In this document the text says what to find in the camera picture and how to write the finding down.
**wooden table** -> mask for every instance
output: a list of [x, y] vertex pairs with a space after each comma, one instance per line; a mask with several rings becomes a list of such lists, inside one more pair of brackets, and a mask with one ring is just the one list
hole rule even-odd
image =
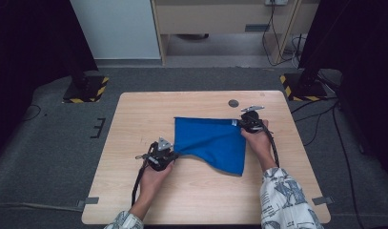
[[[228, 102], [235, 99], [239, 106]], [[239, 119], [243, 108], [262, 105], [260, 118], [270, 121], [279, 161], [302, 185], [318, 218], [330, 220], [327, 206], [315, 206], [322, 196], [285, 97], [278, 91], [124, 93], [99, 161], [82, 216], [86, 224], [107, 224], [131, 206], [132, 189], [141, 159], [160, 136], [174, 143], [174, 117]], [[259, 224], [261, 170], [246, 149], [242, 177], [222, 174], [201, 159], [181, 157], [145, 217], [146, 224]]]

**shirt sleeve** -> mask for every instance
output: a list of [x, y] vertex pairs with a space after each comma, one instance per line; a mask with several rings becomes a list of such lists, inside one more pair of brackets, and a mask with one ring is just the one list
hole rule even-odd
[[280, 168], [265, 171], [260, 189], [262, 228], [323, 229], [300, 184]]
[[143, 222], [134, 216], [133, 214], [122, 211], [120, 212], [116, 219], [108, 224], [104, 229], [143, 229]]

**power cord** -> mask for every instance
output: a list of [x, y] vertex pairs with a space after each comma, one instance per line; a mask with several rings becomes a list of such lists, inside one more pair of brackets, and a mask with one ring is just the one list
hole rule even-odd
[[251, 119], [253, 122], [255, 122], [257, 124], [258, 127], [261, 127], [260, 128], [260, 131], [263, 131], [265, 132], [265, 134], [267, 135], [267, 137], [269, 138], [270, 142], [271, 142], [271, 146], [272, 146], [272, 150], [274, 152], [274, 158], [275, 158], [275, 164], [276, 166], [279, 168], [279, 156], [277, 155], [277, 149], [276, 149], [276, 145], [275, 145], [275, 142], [274, 142], [274, 137], [272, 136], [272, 132], [270, 132], [268, 130], [268, 128], [264, 125], [264, 123], [262, 122], [261, 119], [257, 119], [257, 118], [254, 118], [250, 115], [242, 115], [241, 117], [245, 117], [245, 118], [249, 118]]
[[292, 56], [292, 65], [298, 69], [298, 64], [300, 62], [300, 59], [299, 57], [301, 56], [302, 52], [300, 51], [300, 43], [301, 43], [301, 40], [304, 39], [306, 40], [306, 38], [304, 37], [301, 37], [302, 34], [300, 34], [300, 36], [298, 37], [293, 37], [292, 36], [292, 45], [293, 47], [295, 48], [292, 53], [293, 53], [293, 56]]
[[60, 207], [60, 206], [51, 206], [51, 205], [45, 205], [45, 204], [26, 203], [26, 202], [0, 203], [0, 209], [21, 209], [21, 208], [66, 211], [66, 212], [83, 212], [83, 209], [76, 208], [76, 207]]
[[39, 107], [38, 105], [31, 104], [30, 107], [35, 107], [35, 108], [37, 108], [37, 109], [38, 109], [37, 114], [35, 114], [33, 117], [30, 117], [30, 118], [27, 118], [27, 119], [23, 119], [23, 120], [21, 120], [21, 121], [23, 121], [23, 122], [25, 122], [25, 121], [31, 121], [31, 120], [33, 120], [34, 118], [38, 117], [39, 114], [40, 114], [41, 111], [42, 111], [41, 107]]
[[147, 159], [145, 159], [143, 161], [143, 164], [142, 164], [142, 167], [140, 167], [139, 169], [139, 173], [137, 174], [137, 178], [136, 178], [136, 181], [134, 182], [134, 186], [133, 186], [133, 190], [132, 190], [132, 206], [134, 206], [135, 202], [136, 202], [136, 192], [137, 192], [137, 188], [139, 187], [139, 183], [140, 183], [140, 180], [142, 179], [143, 177], [143, 174], [144, 174], [144, 171], [145, 169], [149, 167], [149, 163], [147, 161]]
[[281, 61], [281, 62], [279, 62], [279, 63], [277, 63], [277, 64], [273, 64], [273, 63], [271, 62], [271, 60], [270, 60], [270, 58], [269, 58], [268, 51], [267, 51], [267, 49], [266, 49], [266, 47], [265, 47], [265, 32], [266, 32], [266, 30], [264, 31], [264, 33], [262, 33], [262, 47], [264, 48], [264, 51], [265, 51], [265, 53], [266, 53], [266, 55], [267, 55], [267, 59], [268, 59], [268, 62], [270, 63], [270, 65], [272, 65], [272, 66], [278, 66], [278, 65], [280, 65], [280, 64], [282, 64], [282, 63], [285, 63], [285, 62], [287, 62], [287, 61], [292, 60], [292, 58], [290, 58], [290, 59], [285, 59], [285, 58], [282, 56], [282, 54], [281, 54], [280, 47], [279, 47], [279, 41], [278, 41], [278, 39], [277, 39], [277, 34], [276, 34], [276, 31], [275, 31], [275, 26], [274, 26], [274, 13], [275, 13], [275, 5], [276, 5], [275, 0], [272, 0], [271, 3], [272, 3], [272, 4], [271, 4], [271, 17], [270, 17], [270, 19], [269, 19], [269, 21], [268, 21], [268, 26], [267, 26], [267, 28], [270, 28], [270, 27], [271, 27], [272, 30], [273, 30], [273, 32], [274, 32], [274, 36], [275, 36], [275, 40], [276, 40], [276, 43], [277, 43], [277, 48], [278, 48], [279, 56], [280, 56], [280, 58], [281, 58], [283, 61]]
[[[291, 112], [291, 114], [293, 114], [294, 112], [310, 105], [310, 104], [313, 104], [315, 102], [318, 102], [318, 101], [321, 101], [321, 100], [317, 100], [317, 101], [312, 101], [312, 102], [309, 102], [309, 103], [306, 103], [298, 108], [296, 108], [295, 110], [293, 110]], [[348, 154], [346, 152], [346, 149], [345, 149], [345, 146], [344, 146], [344, 143], [343, 143], [343, 140], [342, 140], [342, 136], [341, 136], [341, 133], [340, 133], [340, 130], [339, 130], [339, 127], [338, 127], [338, 124], [337, 124], [337, 118], [336, 118], [336, 106], [339, 104], [339, 101], [337, 101], [332, 107], [330, 107], [328, 110], [322, 112], [322, 113], [319, 113], [319, 114], [313, 114], [313, 115], [310, 115], [310, 116], [307, 116], [307, 117], [304, 117], [304, 118], [301, 118], [297, 121], [301, 121], [301, 120], [304, 120], [304, 119], [307, 119], [307, 118], [310, 118], [312, 116], [316, 116], [318, 115], [318, 120], [317, 120], [317, 126], [318, 126], [318, 122], [319, 122], [319, 119], [320, 117], [323, 115], [323, 114], [326, 114], [328, 113], [329, 111], [332, 111], [332, 116], [333, 116], [333, 120], [334, 120], [334, 124], [335, 124], [335, 127], [336, 127], [336, 131], [337, 131], [337, 135], [338, 135], [338, 138], [339, 138], [339, 141], [340, 141], [340, 144], [341, 144], [341, 148], [342, 148], [342, 153], [344, 154], [344, 157], [345, 157], [345, 161], [346, 161], [346, 165], [347, 165], [347, 171], [348, 171], [348, 176], [349, 176], [349, 180], [350, 180], [350, 185], [351, 185], [351, 196], [352, 196], [352, 202], [353, 202], [353, 205], [354, 205], [354, 211], [355, 211], [355, 214], [356, 214], [356, 217], [357, 217], [357, 223], [359, 225], [359, 227], [361, 229], [364, 229], [364, 225], [363, 225], [363, 222], [360, 218], [360, 215], [359, 215], [359, 211], [357, 209], [357, 199], [356, 199], [356, 196], [355, 196], [355, 187], [354, 187], [354, 180], [353, 180], [353, 177], [352, 177], [352, 171], [351, 171], [351, 165], [350, 165], [350, 162], [349, 162], [349, 158], [348, 158]], [[316, 138], [316, 134], [317, 134], [317, 128], [315, 130], [315, 136], [313, 137], [313, 139], [307, 143], [306, 145], [310, 144], [313, 142], [313, 140]], [[388, 229], [388, 226], [379, 226], [379, 227], [374, 227], [374, 228], [371, 228], [371, 229]]]

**blue cloth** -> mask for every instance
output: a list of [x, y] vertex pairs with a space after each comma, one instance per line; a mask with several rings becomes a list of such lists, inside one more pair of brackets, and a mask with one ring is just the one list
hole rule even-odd
[[204, 159], [221, 171], [241, 176], [245, 138], [234, 119], [175, 118], [174, 151]]

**black and yellow tape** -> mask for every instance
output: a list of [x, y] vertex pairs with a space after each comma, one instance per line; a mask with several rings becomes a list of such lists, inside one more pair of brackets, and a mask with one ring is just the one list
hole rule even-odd
[[101, 86], [99, 87], [99, 90], [96, 92], [96, 96], [94, 97], [89, 97], [89, 98], [79, 98], [79, 97], [74, 97], [74, 98], [69, 98], [69, 99], [63, 99], [64, 103], [84, 103], [84, 102], [97, 102], [101, 98], [102, 94], [105, 91], [105, 88], [107, 87], [109, 78], [104, 77], [102, 79]]
[[326, 96], [297, 96], [293, 95], [290, 85], [288, 84], [288, 81], [286, 79], [285, 75], [280, 76], [280, 82], [283, 85], [283, 88], [285, 90], [286, 96], [290, 101], [317, 101], [317, 100], [323, 100], [326, 99]]

